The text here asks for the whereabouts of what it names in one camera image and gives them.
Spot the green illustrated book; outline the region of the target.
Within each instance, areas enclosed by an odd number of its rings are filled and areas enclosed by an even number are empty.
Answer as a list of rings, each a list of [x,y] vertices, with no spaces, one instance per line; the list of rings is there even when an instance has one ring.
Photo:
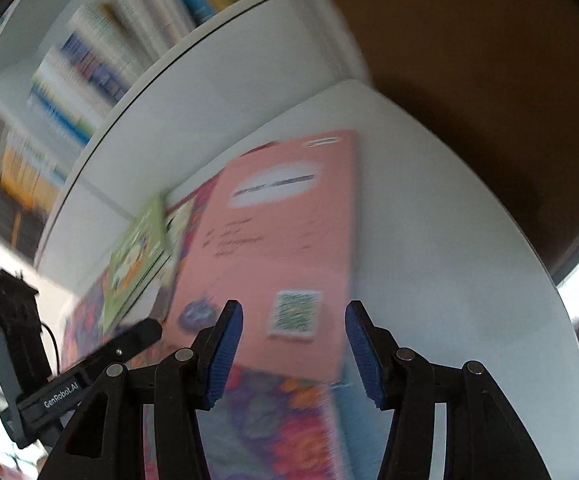
[[[164,203],[155,195],[111,254],[105,284],[102,327],[107,333],[130,295],[168,247]]]

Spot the row of shelved books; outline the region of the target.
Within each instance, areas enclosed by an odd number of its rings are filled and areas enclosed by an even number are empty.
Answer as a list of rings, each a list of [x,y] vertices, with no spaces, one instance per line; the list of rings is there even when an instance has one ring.
[[[240,0],[19,0],[0,33],[0,185],[32,214],[9,243],[33,258],[57,197],[149,67]]]

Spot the floral patterned mat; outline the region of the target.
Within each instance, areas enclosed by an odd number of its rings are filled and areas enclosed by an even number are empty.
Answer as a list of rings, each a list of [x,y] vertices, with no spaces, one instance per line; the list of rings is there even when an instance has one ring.
[[[98,349],[105,271],[66,315],[64,367]],[[159,479],[154,409],[143,411],[145,479]],[[353,479],[332,388],[234,364],[226,390],[198,414],[212,479]]]

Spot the red orange book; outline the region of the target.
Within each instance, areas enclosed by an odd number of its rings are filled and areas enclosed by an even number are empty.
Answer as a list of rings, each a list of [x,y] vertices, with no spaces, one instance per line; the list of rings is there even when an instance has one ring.
[[[337,382],[353,235],[353,131],[295,138],[231,160],[183,260],[164,339],[188,346],[236,300],[244,312],[238,365]]]

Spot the brown wooden cabinet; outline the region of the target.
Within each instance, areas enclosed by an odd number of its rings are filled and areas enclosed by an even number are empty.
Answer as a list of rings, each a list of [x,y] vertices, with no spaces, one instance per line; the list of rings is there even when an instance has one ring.
[[[574,0],[334,0],[374,86],[471,166],[555,280],[579,260]]]

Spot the white bookshelf cabinet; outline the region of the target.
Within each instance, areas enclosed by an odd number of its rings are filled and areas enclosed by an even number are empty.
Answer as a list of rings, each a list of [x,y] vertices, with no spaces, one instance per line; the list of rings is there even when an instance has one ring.
[[[579,479],[579,346],[550,275],[475,172],[353,79],[299,0],[242,0],[201,25],[78,148],[54,138],[27,97],[84,1],[18,0],[0,31],[0,158],[10,125],[68,169],[33,259],[39,274],[83,292],[152,196],[179,200],[230,162],[350,130],[347,298],[431,362],[483,362],[551,476]]]

